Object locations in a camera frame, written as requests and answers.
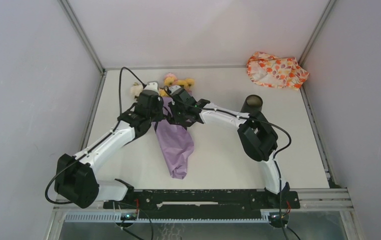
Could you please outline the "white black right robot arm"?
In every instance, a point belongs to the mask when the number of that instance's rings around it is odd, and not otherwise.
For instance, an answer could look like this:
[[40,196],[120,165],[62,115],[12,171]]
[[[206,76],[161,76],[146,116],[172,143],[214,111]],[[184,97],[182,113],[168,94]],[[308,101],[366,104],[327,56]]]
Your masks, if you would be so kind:
[[281,151],[278,148],[278,134],[282,131],[288,137],[288,148],[292,139],[283,128],[268,122],[260,111],[252,113],[231,111],[201,98],[195,100],[180,86],[165,86],[165,93],[171,98],[168,103],[170,112],[167,121],[170,124],[185,128],[195,123],[222,126],[235,130],[246,155],[261,164],[267,201],[273,208],[281,208],[288,200],[286,192],[290,190],[289,183],[284,180],[276,156]]

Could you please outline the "flower bouquet purple paper wrap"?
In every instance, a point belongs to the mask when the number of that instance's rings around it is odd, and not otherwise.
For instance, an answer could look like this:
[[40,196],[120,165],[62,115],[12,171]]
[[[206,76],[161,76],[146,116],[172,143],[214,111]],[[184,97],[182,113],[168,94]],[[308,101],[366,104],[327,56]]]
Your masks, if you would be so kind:
[[[163,83],[167,87],[181,86],[192,95],[195,80],[193,78],[178,79],[175,74],[168,73],[165,75]],[[142,90],[143,85],[135,82],[130,88],[130,94],[137,99]],[[163,97],[163,114],[167,118],[172,117],[168,106],[172,99],[161,88],[159,94]],[[173,179],[184,179],[188,171],[188,158],[194,152],[195,147],[190,133],[183,126],[170,124],[168,119],[163,119],[152,125],[170,176]]]

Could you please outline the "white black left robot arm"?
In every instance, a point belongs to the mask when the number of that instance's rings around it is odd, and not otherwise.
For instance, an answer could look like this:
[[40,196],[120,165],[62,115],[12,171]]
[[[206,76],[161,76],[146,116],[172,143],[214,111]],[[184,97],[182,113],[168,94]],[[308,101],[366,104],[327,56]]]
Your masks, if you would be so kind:
[[96,173],[114,153],[145,135],[153,122],[162,119],[162,97],[157,89],[146,87],[105,135],[73,156],[63,154],[48,185],[66,198],[66,204],[82,209],[95,201],[115,201],[124,209],[130,208],[135,195],[128,191],[129,187],[120,180],[98,182]]

